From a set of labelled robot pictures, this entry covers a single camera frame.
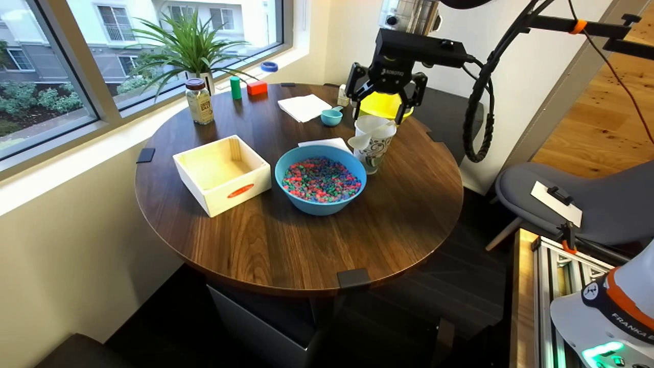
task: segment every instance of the round wooden table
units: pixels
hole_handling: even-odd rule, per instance
[[[146,147],[152,162],[137,165],[136,197],[154,231],[189,265],[216,282],[256,293],[325,297],[341,290],[337,273],[364,268],[369,286],[419,264],[452,231],[463,188],[454,158],[409,117],[379,171],[342,211],[314,217],[272,189],[210,218],[181,181],[172,156],[237,134],[272,168],[299,142],[354,135],[352,108],[336,127],[320,118],[296,122],[277,101],[315,94],[336,105],[331,86],[271,84],[268,93],[233,100],[212,97],[216,124],[194,124],[188,109],[165,122]]]

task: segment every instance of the red block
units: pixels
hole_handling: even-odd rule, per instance
[[[253,83],[247,84],[247,94],[254,96],[255,94],[261,94],[268,92],[268,83],[264,81],[256,81]]]

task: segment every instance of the plant pot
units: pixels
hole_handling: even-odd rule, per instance
[[[209,95],[213,96],[216,93],[216,86],[213,84],[213,74],[212,73],[200,73],[200,76],[197,77],[195,73],[192,73],[190,71],[185,71],[186,74],[186,79],[189,78],[200,78],[204,79],[205,84],[207,86],[207,90],[209,91]]]

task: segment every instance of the colorful beads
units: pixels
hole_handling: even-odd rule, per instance
[[[282,179],[282,186],[298,198],[333,203],[354,196],[361,189],[361,180],[340,162],[318,156],[291,165]]]

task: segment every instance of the spice jar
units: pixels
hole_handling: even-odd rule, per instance
[[[202,125],[214,122],[211,96],[203,79],[189,78],[186,81],[186,99],[193,122]]]

